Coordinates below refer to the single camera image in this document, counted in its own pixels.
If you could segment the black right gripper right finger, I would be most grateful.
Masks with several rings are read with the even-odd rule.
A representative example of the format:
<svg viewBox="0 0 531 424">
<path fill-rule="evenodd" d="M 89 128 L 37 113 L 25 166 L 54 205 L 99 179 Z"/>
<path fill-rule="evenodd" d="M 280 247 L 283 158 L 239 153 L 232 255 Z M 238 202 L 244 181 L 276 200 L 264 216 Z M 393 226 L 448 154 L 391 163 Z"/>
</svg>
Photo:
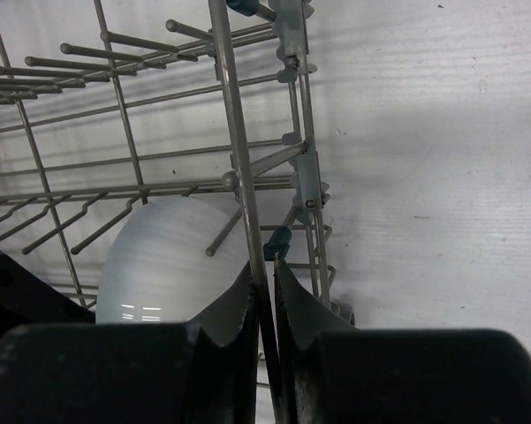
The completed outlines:
<svg viewBox="0 0 531 424">
<path fill-rule="evenodd" d="M 531 423 L 531 357 L 495 329 L 357 329 L 284 261 L 275 298 L 286 423 Z"/>
</svg>

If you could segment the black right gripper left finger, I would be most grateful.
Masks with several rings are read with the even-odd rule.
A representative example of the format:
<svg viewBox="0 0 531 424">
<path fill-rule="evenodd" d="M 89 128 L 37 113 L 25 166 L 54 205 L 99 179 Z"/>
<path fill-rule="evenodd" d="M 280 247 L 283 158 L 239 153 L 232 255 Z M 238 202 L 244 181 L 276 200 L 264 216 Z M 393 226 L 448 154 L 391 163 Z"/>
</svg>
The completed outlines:
<svg viewBox="0 0 531 424">
<path fill-rule="evenodd" d="M 250 269 L 186 322 L 21 326 L 0 340 L 0 423 L 252 423 Z"/>
</svg>

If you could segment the grey wire dish rack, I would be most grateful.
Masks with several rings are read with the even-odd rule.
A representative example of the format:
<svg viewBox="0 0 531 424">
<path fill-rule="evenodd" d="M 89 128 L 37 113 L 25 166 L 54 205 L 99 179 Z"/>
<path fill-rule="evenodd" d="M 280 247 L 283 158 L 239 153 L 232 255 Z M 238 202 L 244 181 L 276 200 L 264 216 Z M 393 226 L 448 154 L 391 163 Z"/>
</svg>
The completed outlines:
<svg viewBox="0 0 531 424">
<path fill-rule="evenodd" d="M 218 94 L 221 86 L 140 100 L 126 100 L 121 87 L 126 78 L 145 70 L 161 79 L 175 63 L 212 59 L 225 43 L 239 48 L 270 42 L 285 62 L 285 69 L 277 75 L 244 79 L 243 85 L 271 81 L 286 85 L 294 130 L 269 142 L 275 149 L 273 155 L 251 163 L 251 187 L 292 189 L 296 195 L 285 222 L 271 227 L 272 239 L 263 252 L 275 264 L 284 261 L 308 292 L 354 325 L 351 308 L 330 298 L 335 271 L 327 262 L 325 243 L 331 230 L 322 223 L 322 208 L 329 196 L 319 176 L 315 143 L 309 135 L 314 122 L 310 90 L 301 78 L 314 71 L 307 61 L 306 21 L 312 11 L 307 1 L 271 1 L 257 8 L 261 24 L 231 33 L 214 34 L 179 25 L 178 32 L 186 38 L 181 44 L 103 29 L 99 47 L 78 47 L 73 51 L 73 60 L 34 58 L 24 67 L 0 66 L 0 106 L 21 108 L 42 95 L 58 95 L 95 83 L 117 88 L 113 106 L 92 105 L 79 113 L 21 119 L 16 129 L 27 138 L 35 166 L 31 170 L 1 172 L 0 179 L 38 178 L 42 185 L 31 193 L 13 187 L 0 193 L 0 244 L 33 223 L 49 219 L 51 226 L 45 234 L 24 248 L 24 253 L 29 254 L 49 239 L 63 239 L 67 231 L 79 230 L 81 219 L 94 205 L 120 201 L 121 209 L 95 228 L 89 238 L 77 244 L 62 240 L 64 256 L 71 259 L 145 201 L 158 196 L 222 192 L 220 178 L 199 178 L 191 171 L 177 177 L 174 168 L 162 165 L 169 158 L 231 151 L 232 143 L 224 136 L 203 145 L 202 132 L 180 123 L 176 110 L 163 112 L 171 101 Z M 92 288 L 74 281 L 53 289 L 94 312 L 96 297 Z M 280 359 L 267 370 L 273 380 L 270 390 L 276 420 L 286 423 L 282 416 Z"/>
</svg>

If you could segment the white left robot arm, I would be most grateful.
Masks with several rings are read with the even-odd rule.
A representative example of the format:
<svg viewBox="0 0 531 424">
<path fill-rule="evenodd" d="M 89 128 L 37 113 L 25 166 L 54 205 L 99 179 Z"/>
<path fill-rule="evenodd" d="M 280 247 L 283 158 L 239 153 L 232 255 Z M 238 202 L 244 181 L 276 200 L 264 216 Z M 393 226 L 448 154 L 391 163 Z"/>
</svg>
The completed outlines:
<svg viewBox="0 0 531 424">
<path fill-rule="evenodd" d="M 252 423 L 251 272 L 187 322 L 102 324 L 0 252 L 0 423 Z"/>
</svg>

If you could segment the white ceramic bowl right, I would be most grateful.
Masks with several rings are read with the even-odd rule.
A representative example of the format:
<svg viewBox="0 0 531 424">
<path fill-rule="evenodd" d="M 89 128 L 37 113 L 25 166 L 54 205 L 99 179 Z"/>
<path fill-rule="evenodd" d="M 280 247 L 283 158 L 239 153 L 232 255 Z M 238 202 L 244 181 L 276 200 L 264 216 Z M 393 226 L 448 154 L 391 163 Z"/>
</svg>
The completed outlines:
<svg viewBox="0 0 531 424">
<path fill-rule="evenodd" d="M 248 261 L 242 224 L 206 250 L 237 209 L 229 197 L 171 196 L 133 212 L 105 260 L 96 323 L 188 321 L 227 291 Z"/>
</svg>

